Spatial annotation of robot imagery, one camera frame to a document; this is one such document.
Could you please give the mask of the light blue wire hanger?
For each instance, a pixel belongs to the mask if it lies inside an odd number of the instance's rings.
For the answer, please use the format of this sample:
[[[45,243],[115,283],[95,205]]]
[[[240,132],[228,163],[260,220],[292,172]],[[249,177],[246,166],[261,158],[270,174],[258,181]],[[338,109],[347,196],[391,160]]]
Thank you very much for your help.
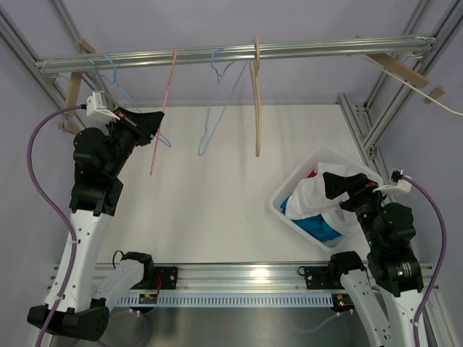
[[[203,125],[203,133],[202,136],[199,140],[198,146],[197,146],[197,155],[199,157],[203,157],[207,151],[208,148],[211,145],[211,142],[213,138],[216,135],[216,132],[221,124],[221,121],[223,117],[225,116],[225,113],[230,107],[234,96],[236,94],[238,85],[242,79],[242,76],[244,74],[245,68],[247,67],[248,63],[245,62],[242,64],[242,66],[239,68],[239,73],[237,74],[237,77],[234,81],[234,84],[230,90],[230,93],[227,97],[227,99],[224,101],[224,104],[222,106],[219,106],[216,102],[216,97],[218,95],[218,92],[221,90],[221,86],[223,85],[223,81],[227,78],[229,74],[229,70],[231,67],[235,65],[235,61],[228,62],[221,68],[218,65],[218,54],[219,53],[224,53],[225,48],[224,47],[216,47],[214,48],[213,53],[211,54],[210,58],[210,67],[213,70],[216,78],[216,83],[213,92],[211,93],[211,97],[209,100],[209,104],[207,107],[207,112],[205,115],[205,121]]]

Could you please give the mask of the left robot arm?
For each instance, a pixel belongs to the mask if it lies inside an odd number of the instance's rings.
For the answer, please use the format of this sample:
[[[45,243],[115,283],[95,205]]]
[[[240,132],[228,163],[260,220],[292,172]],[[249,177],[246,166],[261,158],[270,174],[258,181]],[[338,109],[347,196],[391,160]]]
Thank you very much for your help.
[[[115,304],[133,288],[158,288],[161,284],[149,254],[128,252],[96,288],[93,271],[103,239],[116,212],[123,183],[119,180],[136,147],[149,145],[157,135],[163,111],[135,113],[118,107],[103,119],[107,130],[88,127],[74,140],[75,182],[69,215],[43,191],[33,170],[33,145],[41,128],[58,114],[47,116],[34,129],[27,145],[27,169],[42,198],[58,213],[68,237],[58,273],[43,304],[31,307],[27,321],[45,334],[79,340],[99,340]]]

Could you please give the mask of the wooden hanger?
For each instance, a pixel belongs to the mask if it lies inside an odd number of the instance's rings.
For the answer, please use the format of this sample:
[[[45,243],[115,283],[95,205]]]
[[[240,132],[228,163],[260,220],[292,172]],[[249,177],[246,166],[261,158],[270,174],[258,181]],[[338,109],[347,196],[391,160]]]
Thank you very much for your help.
[[[261,95],[260,95],[260,81],[259,81],[259,69],[260,69],[260,40],[259,37],[254,39],[255,45],[255,56],[254,58],[249,61],[249,70],[250,70],[250,78],[252,83],[252,93],[254,99],[254,107],[255,107],[255,157],[258,158],[260,156],[260,149],[261,149]]]

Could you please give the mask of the pink wire hanger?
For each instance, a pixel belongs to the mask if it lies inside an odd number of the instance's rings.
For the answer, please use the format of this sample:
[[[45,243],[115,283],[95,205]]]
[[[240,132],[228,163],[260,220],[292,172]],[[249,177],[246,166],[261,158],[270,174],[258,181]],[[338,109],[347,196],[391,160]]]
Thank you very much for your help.
[[[166,113],[166,107],[167,107],[167,103],[168,103],[168,99],[169,99],[169,91],[171,89],[171,81],[172,81],[172,78],[173,78],[173,75],[174,75],[174,70],[175,70],[175,66],[176,66],[176,62],[177,62],[177,50],[175,49],[173,54],[172,54],[172,64],[171,64],[171,68],[170,68],[170,72],[169,72],[169,78],[167,79],[167,84],[166,84],[166,91],[165,91],[165,94],[164,94],[164,98],[163,98],[163,104],[162,104],[162,108],[161,108],[161,111],[164,113]],[[159,128],[158,128],[158,131],[156,133],[156,137],[155,137],[155,145],[154,145],[154,149],[153,149],[153,155],[152,155],[152,158],[151,158],[151,164],[150,164],[150,176],[153,175],[153,172],[154,172],[154,168],[155,168],[155,164],[156,164],[156,156],[157,156],[157,151],[158,151],[158,145],[159,145],[159,142],[160,142],[160,138],[161,138],[161,129],[162,129],[162,121],[159,125]]]

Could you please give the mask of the blue t shirt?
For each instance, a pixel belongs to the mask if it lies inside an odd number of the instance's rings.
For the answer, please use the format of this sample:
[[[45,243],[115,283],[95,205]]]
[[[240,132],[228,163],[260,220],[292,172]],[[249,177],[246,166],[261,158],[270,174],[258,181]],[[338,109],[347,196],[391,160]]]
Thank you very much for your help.
[[[304,199],[301,197],[300,202],[304,204],[300,209],[312,210],[311,215],[303,219],[291,219],[291,222],[320,242],[332,241],[341,237],[338,231],[327,224],[321,214],[315,215],[316,209],[323,208],[328,203],[325,197],[305,197]]]

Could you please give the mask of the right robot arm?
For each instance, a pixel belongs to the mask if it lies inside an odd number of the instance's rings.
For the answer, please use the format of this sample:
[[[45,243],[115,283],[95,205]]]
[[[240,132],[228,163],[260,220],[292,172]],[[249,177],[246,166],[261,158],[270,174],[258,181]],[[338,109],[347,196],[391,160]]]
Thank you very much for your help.
[[[416,234],[412,211],[383,203],[389,195],[408,193],[410,184],[397,179],[381,186],[363,173],[325,172],[323,180],[328,199],[348,194],[340,208],[355,214],[370,247],[366,265],[354,251],[332,255],[328,281],[347,290],[371,346],[427,346],[424,319],[415,317],[424,283],[410,245]]]

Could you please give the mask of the red t shirt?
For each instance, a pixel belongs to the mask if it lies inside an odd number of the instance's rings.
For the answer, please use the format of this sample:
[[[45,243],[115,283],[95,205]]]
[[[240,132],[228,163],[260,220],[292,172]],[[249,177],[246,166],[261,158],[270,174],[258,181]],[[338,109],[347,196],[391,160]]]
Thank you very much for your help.
[[[316,170],[312,170],[312,171],[308,174],[307,178],[308,178],[308,179],[314,178],[314,177],[316,177],[317,175],[318,175],[318,172],[317,172]]]

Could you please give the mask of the white mesh shirt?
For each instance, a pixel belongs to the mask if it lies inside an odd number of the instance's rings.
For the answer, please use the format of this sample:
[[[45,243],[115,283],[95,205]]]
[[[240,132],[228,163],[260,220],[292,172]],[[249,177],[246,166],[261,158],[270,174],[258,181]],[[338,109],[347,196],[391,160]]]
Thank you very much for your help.
[[[362,164],[353,166],[351,164],[338,164],[338,163],[324,163],[319,162],[315,169],[318,175],[314,178],[306,178],[301,180],[294,188],[291,195],[289,195],[280,205],[282,213],[288,219],[303,219],[310,217],[311,211],[309,209],[300,209],[304,206],[300,202],[300,198],[305,197],[326,197],[325,187],[323,181],[323,173],[330,172],[339,176],[353,176],[355,174],[365,174],[369,179],[379,182],[373,172]],[[338,231],[341,236],[354,236],[360,232],[360,225],[357,222],[354,213],[342,210],[339,207],[339,203],[348,198],[347,194],[330,200],[323,208],[315,210],[315,215],[321,214],[327,224]]]

